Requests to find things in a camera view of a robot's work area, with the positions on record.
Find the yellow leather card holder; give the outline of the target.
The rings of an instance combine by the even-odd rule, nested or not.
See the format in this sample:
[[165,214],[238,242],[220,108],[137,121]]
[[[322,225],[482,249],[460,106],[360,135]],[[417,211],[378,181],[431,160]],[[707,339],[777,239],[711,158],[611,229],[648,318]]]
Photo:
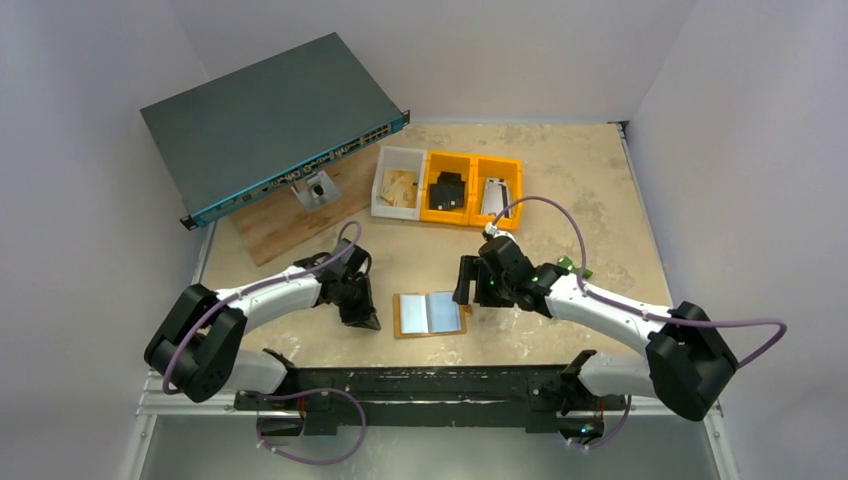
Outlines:
[[396,339],[465,334],[472,313],[470,306],[454,302],[451,292],[395,294],[392,305]]

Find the black card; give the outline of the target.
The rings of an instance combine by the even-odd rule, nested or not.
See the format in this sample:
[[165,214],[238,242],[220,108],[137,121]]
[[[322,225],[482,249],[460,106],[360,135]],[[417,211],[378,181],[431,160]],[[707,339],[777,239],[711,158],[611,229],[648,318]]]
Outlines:
[[436,211],[453,211],[465,206],[465,188],[435,184],[429,185],[428,208]]
[[460,189],[465,188],[465,181],[463,180],[462,175],[457,172],[441,172],[437,178],[437,184],[443,186],[452,186]]

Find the gold cards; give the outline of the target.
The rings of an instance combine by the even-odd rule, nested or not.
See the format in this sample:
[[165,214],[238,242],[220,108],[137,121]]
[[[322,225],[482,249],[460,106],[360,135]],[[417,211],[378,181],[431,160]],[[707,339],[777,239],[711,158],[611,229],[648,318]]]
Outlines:
[[382,175],[380,185],[380,198],[386,205],[397,205],[397,188],[398,183],[403,184],[407,177],[406,171],[401,170],[385,170]]

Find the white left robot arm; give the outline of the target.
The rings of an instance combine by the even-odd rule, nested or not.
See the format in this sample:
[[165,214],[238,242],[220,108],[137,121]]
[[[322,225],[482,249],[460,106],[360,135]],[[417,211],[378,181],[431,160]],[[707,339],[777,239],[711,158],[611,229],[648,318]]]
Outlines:
[[343,325],[378,331],[370,285],[371,256],[342,239],[330,252],[298,260],[281,273],[237,288],[185,288],[145,348],[145,363],[165,389],[202,403],[221,390],[261,397],[272,408],[292,405],[298,372],[271,349],[242,348],[243,337],[280,317],[325,304]]

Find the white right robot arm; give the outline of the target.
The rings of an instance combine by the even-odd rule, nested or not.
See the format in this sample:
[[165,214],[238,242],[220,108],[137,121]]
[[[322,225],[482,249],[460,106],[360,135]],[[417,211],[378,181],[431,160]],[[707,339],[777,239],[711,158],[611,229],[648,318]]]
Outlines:
[[607,396],[648,397],[700,421],[739,368],[699,306],[663,307],[593,288],[573,268],[533,265],[509,235],[492,237],[477,254],[461,256],[452,299],[570,321],[633,350],[631,356],[580,352],[555,389],[564,410]]

